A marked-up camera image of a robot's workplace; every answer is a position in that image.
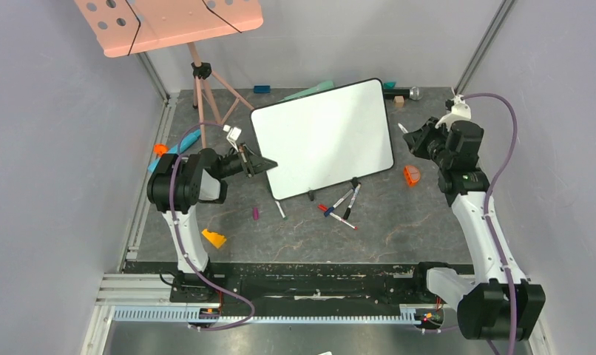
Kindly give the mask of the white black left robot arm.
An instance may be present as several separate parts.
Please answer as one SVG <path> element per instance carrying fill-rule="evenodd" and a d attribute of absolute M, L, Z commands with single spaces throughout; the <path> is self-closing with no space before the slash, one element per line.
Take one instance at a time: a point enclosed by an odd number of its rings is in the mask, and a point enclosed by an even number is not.
<path fill-rule="evenodd" d="M 167 222 L 176 251 L 177 268 L 184 274 L 204 272 L 209 255 L 197 224 L 197 206 L 224 203 L 226 178 L 244 174 L 251 178 L 278 167 L 241 143 L 220 155 L 211 148 L 194 154 L 166 153 L 150 175 L 146 187 L 149 202 Z"/>

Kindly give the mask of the white whiteboard black frame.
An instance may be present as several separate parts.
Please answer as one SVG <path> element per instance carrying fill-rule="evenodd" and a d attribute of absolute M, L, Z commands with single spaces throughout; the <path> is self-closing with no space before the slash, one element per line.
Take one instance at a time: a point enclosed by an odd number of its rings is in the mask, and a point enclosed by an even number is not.
<path fill-rule="evenodd" d="M 263 106 L 250 122 L 276 200 L 389 170 L 395 160 L 382 82 L 370 78 Z"/>

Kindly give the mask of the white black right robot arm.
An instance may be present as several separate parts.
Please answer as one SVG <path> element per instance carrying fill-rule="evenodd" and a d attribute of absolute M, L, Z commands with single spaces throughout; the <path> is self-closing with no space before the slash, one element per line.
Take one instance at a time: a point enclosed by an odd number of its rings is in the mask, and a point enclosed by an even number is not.
<path fill-rule="evenodd" d="M 422 302 L 439 297 L 457 314 L 466 339 L 529 339 L 546 302 L 541 285 L 528 281 L 507 246 L 490 196 L 490 181 L 478 166 L 484 130 L 471 121 L 440 124 L 437 118 L 403 135 L 410 153 L 438 167 L 438 187 L 459 222 L 475 279 L 442 262 L 420 262 L 411 283 Z"/>

